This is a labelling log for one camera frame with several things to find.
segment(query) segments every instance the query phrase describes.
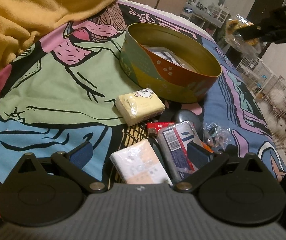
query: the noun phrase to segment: clear plastic bag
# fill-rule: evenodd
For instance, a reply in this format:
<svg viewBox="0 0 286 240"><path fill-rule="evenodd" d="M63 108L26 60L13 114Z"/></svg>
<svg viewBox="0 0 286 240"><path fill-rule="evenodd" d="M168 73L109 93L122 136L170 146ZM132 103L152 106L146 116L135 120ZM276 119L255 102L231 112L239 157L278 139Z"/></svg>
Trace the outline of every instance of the clear plastic bag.
<svg viewBox="0 0 286 240"><path fill-rule="evenodd" d="M144 46L147 50L154 53L155 55L161 57L162 59L167 60L168 62L171 62L179 67L185 68L187 70L196 72L196 70L188 64L186 61L182 60L180 57L176 56L175 53L170 51L169 49L165 47L149 47Z"/></svg>
<svg viewBox="0 0 286 240"><path fill-rule="evenodd" d="M225 150L229 144L230 128L222 128L216 123L205 123L203 129L203 140L211 147L221 147Z"/></svg>
<svg viewBox="0 0 286 240"><path fill-rule="evenodd" d="M244 41L244 39L237 32L237 30L251 25L253 25L253 23L237 14L235 17L231 17L227 20L225 30L226 42L230 44L233 48L235 48L237 51L241 52L243 54L243 57L249 59L256 58L257 55L261 52L260 40L257 38Z"/></svg>

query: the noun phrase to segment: red package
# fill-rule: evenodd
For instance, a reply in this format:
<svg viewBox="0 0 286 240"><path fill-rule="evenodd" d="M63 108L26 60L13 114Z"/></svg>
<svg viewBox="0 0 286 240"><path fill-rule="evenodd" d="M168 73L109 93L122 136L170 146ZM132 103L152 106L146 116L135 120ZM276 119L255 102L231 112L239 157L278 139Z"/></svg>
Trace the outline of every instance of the red package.
<svg viewBox="0 0 286 240"><path fill-rule="evenodd" d="M175 124L174 122L148 122L147 123L147 133L149 135L157 135L157 132L163 127L168 127L169 125Z"/></svg>

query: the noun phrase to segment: white fluffy animal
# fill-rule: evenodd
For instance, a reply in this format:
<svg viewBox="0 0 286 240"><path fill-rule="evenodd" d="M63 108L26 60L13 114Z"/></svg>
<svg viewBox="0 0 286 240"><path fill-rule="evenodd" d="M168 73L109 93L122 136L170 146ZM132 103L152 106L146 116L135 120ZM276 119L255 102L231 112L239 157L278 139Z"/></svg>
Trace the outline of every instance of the white fluffy animal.
<svg viewBox="0 0 286 240"><path fill-rule="evenodd" d="M259 108L265 118L266 124L270 131L275 134L279 139L284 140L286 136L286 123L280 118L276 117L271 113L270 106L266 102L258 103Z"/></svg>
<svg viewBox="0 0 286 240"><path fill-rule="evenodd" d="M270 93L271 103L278 108L281 112L286 111L286 97L282 90L273 88Z"/></svg>

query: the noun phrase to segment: yellow tissue pack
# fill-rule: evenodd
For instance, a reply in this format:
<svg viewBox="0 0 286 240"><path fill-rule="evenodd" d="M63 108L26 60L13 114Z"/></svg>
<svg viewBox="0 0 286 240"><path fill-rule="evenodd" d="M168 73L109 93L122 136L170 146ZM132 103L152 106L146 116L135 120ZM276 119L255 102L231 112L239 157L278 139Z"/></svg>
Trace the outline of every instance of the yellow tissue pack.
<svg viewBox="0 0 286 240"><path fill-rule="evenodd" d="M162 101L150 88L118 96L115 106L128 126L148 120L165 110Z"/></svg>

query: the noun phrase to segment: gray ribbed plate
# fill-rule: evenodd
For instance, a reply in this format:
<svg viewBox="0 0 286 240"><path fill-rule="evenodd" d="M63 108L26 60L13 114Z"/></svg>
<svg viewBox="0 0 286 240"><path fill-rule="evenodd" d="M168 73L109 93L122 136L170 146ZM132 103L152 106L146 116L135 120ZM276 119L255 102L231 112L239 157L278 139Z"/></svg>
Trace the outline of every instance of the gray ribbed plate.
<svg viewBox="0 0 286 240"><path fill-rule="evenodd" d="M77 213L57 224L0 228L0 240L286 240L277 223L239 228L210 217L193 195L167 184L114 184L90 195Z"/></svg>

